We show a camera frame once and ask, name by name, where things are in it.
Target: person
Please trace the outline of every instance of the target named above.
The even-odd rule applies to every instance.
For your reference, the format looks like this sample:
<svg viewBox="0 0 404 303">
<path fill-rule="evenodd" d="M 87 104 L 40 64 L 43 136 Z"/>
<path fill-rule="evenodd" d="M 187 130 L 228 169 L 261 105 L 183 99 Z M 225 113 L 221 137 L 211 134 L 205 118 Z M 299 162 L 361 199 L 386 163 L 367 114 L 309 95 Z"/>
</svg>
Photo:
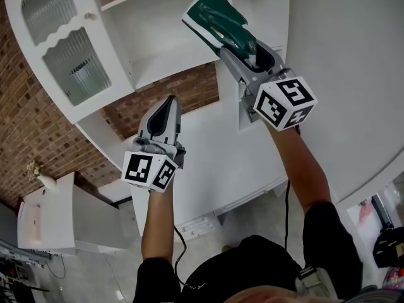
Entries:
<svg viewBox="0 0 404 303">
<path fill-rule="evenodd" d="M 340 299 L 358 294 L 362 262 L 352 236 L 331 203 L 327 178 L 297 131 L 266 126 L 278 148 L 291 186 L 303 208 L 306 266 L 324 268 Z M 141 244 L 134 303 L 281 303 L 329 302 L 299 296 L 295 279 L 302 269 L 278 244 L 258 235 L 241 241 L 199 266 L 181 291 L 172 267 L 173 185 L 164 194 L 151 191 Z"/>
</svg>

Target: forearm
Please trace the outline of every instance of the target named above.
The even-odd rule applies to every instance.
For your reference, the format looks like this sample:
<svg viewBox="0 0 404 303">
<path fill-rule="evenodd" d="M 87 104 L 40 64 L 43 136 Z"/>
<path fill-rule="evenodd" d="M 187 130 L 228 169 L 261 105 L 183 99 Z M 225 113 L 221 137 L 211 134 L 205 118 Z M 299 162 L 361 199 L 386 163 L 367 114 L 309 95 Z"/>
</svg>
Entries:
<svg viewBox="0 0 404 303">
<path fill-rule="evenodd" d="M 147 258 L 164 258 L 172 262 L 174 246 L 173 182 L 164 193 L 150 191 L 141 253 Z"/>
<path fill-rule="evenodd" d="M 291 128 L 278 132 L 265 124 L 304 212 L 315 203 L 331 201 L 327 178 L 297 131 Z"/>
</svg>

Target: dried flower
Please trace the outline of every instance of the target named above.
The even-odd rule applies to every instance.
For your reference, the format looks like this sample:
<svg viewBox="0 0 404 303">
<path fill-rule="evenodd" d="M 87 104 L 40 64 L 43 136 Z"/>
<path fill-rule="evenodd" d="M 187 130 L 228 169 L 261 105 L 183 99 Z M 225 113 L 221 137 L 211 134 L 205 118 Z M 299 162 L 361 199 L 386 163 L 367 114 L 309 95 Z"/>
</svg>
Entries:
<svg viewBox="0 0 404 303">
<path fill-rule="evenodd" d="M 27 171 L 31 173 L 34 177 L 38 177 L 42 172 L 43 165 L 38 165 L 34 160 L 32 160 L 27 165 Z"/>
</svg>

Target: frosted glass panel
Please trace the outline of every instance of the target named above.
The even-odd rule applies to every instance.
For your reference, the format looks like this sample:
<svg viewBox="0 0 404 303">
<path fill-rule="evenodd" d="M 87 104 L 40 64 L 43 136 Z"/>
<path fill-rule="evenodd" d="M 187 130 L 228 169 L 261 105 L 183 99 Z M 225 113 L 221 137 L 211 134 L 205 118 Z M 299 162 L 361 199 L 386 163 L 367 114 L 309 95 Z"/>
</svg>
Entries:
<svg viewBox="0 0 404 303">
<path fill-rule="evenodd" d="M 44 61 L 73 105 L 111 86 L 84 28 L 49 49 Z"/>
<path fill-rule="evenodd" d="M 73 0 L 23 0 L 21 9 L 35 45 L 77 15 Z"/>
</svg>

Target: black sleeve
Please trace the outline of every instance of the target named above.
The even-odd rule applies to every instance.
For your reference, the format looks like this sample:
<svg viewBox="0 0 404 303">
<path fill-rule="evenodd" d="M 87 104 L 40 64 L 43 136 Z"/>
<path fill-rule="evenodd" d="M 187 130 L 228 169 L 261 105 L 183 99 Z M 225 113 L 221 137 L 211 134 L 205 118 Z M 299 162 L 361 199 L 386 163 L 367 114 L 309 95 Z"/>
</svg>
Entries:
<svg viewBox="0 0 404 303">
<path fill-rule="evenodd" d="M 363 265 L 332 203 L 318 203 L 306 213 L 303 245 L 306 267 L 324 268 L 339 299 L 349 299 L 360 291 Z"/>
<path fill-rule="evenodd" d="M 139 267 L 133 303 L 173 302 L 180 292 L 172 265 L 163 258 L 148 258 Z"/>
</svg>

